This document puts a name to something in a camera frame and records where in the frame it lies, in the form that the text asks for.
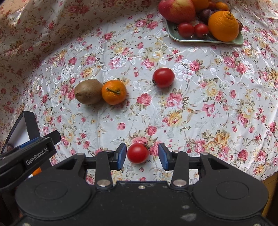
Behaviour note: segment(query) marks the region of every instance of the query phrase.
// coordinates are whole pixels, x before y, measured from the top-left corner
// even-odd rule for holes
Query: red tomato
[[[208,30],[209,30],[208,26],[203,23],[199,23],[199,24],[195,25],[195,27],[194,27],[195,35],[198,38],[203,38],[204,35],[207,35]]]
[[[149,150],[142,143],[134,143],[127,150],[127,158],[134,164],[145,162],[149,155]]]
[[[190,23],[180,23],[178,33],[183,38],[191,37],[194,34],[194,27]]]
[[[153,74],[153,83],[159,88],[165,88],[172,85],[175,74],[170,68],[159,68]]]

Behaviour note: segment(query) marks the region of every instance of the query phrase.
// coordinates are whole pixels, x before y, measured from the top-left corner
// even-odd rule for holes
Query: orange object
[[[35,175],[37,175],[39,173],[41,173],[41,168],[40,167],[37,168],[32,174],[33,174],[33,176],[35,176]]]
[[[218,11],[209,17],[210,33],[218,40],[230,42],[239,34],[239,24],[229,11]]]
[[[197,13],[208,8],[209,6],[209,0],[192,0],[192,2]]]
[[[110,80],[103,85],[101,94],[108,104],[119,104],[126,98],[126,87],[119,80]]]
[[[224,2],[217,2],[215,5],[216,5],[217,9],[222,9],[222,10],[225,10],[225,11],[230,11],[229,6],[226,3],[224,3]]]

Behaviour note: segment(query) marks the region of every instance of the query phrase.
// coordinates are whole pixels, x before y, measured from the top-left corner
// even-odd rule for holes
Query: green plate
[[[230,44],[230,45],[242,45],[243,42],[244,42],[244,38],[243,38],[241,33],[239,33],[239,35],[236,37],[236,39],[232,40],[231,42],[218,41],[217,39],[215,39],[211,35],[208,35],[205,39],[200,39],[200,38],[196,37],[195,35],[193,35],[192,37],[189,37],[189,38],[183,38],[178,33],[177,24],[172,23],[168,20],[165,20],[165,21],[166,21],[166,28],[167,28],[167,31],[168,31],[170,37],[172,39],[176,40],[176,41],[180,41],[180,42],[223,43],[223,44]]]

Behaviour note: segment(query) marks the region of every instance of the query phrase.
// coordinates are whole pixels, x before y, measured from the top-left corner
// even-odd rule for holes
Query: red apple
[[[158,11],[166,20],[176,24],[189,23],[195,19],[195,8],[191,0],[161,0]]]

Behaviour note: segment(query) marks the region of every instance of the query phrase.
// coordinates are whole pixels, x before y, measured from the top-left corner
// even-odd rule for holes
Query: kiwi fruit
[[[7,151],[13,150],[13,148],[14,147],[12,145],[10,145],[10,144],[7,145]]]
[[[82,104],[95,104],[102,99],[102,86],[96,79],[80,82],[74,89],[75,98]]]

